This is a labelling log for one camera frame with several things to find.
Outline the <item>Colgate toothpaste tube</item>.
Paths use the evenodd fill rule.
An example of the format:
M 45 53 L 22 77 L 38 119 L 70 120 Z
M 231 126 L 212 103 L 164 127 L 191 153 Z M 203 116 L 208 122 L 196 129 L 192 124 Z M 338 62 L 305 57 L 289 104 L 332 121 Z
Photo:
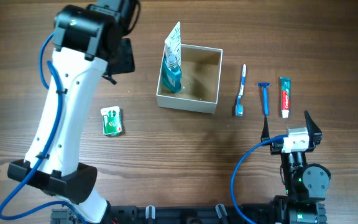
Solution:
M 290 87 L 291 87 L 291 80 L 286 77 L 281 77 L 281 111 L 282 111 L 282 118 L 287 119 L 289 117 L 290 112 Z

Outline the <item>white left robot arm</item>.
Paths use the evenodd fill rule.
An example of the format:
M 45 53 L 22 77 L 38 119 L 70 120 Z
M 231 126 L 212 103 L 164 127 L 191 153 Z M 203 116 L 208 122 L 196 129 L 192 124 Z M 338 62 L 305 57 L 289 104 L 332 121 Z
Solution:
M 134 71 L 128 35 L 139 14 L 139 1 L 98 1 L 65 6 L 56 15 L 42 117 L 25 157 L 7 171 L 20 187 L 56 197 L 83 223 L 106 221 L 109 202 L 94 187 L 96 168 L 79 161 L 80 137 L 100 79 Z

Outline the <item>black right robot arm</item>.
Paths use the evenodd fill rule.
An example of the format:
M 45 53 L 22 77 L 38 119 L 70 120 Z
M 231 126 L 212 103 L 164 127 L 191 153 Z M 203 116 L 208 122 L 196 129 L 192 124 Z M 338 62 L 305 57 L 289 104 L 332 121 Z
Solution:
M 288 128 L 287 135 L 279 138 L 269 136 L 268 122 L 264 121 L 261 140 L 270 146 L 272 155 L 281 158 L 280 176 L 286 194 L 277 195 L 258 209 L 260 223 L 310 223 L 328 222 L 322 201 L 326 199 L 331 173 L 320 164 L 309 164 L 306 154 L 313 152 L 321 143 L 323 132 L 305 111 L 306 125 Z

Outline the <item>white floral shampoo tube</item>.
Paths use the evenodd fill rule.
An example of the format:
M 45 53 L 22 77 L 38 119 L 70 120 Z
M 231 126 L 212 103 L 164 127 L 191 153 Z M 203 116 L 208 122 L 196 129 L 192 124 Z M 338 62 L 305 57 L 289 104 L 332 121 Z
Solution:
M 174 55 L 179 65 L 181 65 L 181 24 L 176 23 L 168 37 L 164 41 L 165 56 Z

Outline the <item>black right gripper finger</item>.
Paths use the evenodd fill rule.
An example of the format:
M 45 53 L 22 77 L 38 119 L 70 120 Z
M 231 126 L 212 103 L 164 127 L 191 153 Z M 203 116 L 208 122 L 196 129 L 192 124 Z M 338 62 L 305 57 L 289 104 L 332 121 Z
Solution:
M 309 112 L 307 110 L 304 111 L 306 127 L 308 130 L 308 134 L 321 134 L 320 128 L 317 124 L 312 120 Z
M 270 139 L 270 133 L 269 133 L 269 123 L 267 119 L 267 115 L 264 116 L 264 126 L 262 129 L 262 134 L 260 137 L 261 142 L 268 141 Z

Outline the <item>green Dettol soap bar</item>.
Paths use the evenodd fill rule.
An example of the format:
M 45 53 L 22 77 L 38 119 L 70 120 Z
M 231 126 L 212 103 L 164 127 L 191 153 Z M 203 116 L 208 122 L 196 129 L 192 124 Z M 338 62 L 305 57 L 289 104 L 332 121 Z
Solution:
M 123 132 L 120 107 L 102 108 L 101 115 L 103 118 L 103 134 L 105 136 L 118 136 Z

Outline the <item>blue mouthwash bottle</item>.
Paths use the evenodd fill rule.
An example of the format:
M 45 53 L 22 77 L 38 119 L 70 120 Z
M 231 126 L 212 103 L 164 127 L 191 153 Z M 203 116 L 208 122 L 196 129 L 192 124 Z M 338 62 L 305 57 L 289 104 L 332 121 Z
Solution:
M 172 92 L 181 90 L 181 68 L 175 55 L 170 54 L 163 59 L 163 84 Z

